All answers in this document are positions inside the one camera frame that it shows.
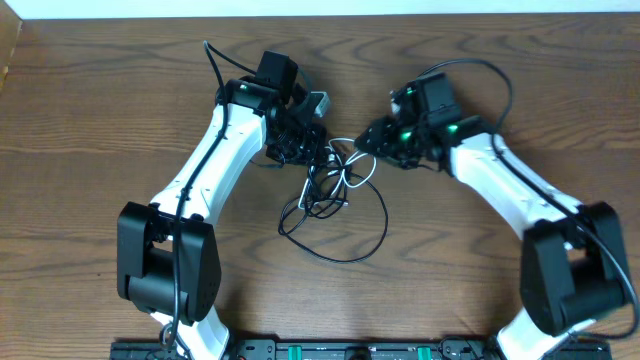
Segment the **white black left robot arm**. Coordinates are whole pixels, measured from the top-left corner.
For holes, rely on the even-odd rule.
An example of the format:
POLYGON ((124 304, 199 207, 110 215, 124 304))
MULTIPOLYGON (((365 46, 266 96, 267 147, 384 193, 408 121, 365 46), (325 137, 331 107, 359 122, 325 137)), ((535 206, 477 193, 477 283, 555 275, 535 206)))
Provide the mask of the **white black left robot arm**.
POLYGON ((256 70, 221 81, 211 123, 175 178, 117 219, 117 292, 160 321, 148 359, 219 359, 230 333, 214 308, 221 282, 215 226, 244 168, 260 150, 279 165, 323 158, 313 123, 328 97, 302 88, 300 67, 266 51, 256 70))

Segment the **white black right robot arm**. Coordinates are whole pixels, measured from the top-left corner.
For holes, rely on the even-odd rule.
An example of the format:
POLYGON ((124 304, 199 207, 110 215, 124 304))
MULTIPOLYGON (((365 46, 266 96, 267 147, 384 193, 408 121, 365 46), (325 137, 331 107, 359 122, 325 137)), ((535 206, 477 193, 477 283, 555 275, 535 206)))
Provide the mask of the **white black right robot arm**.
POLYGON ((537 175, 480 116, 464 116, 447 75, 418 76, 391 94, 357 149, 404 170, 443 171, 469 186, 522 242, 522 309, 486 346, 486 359, 542 359, 629 305, 639 310, 616 211, 584 204, 537 175))

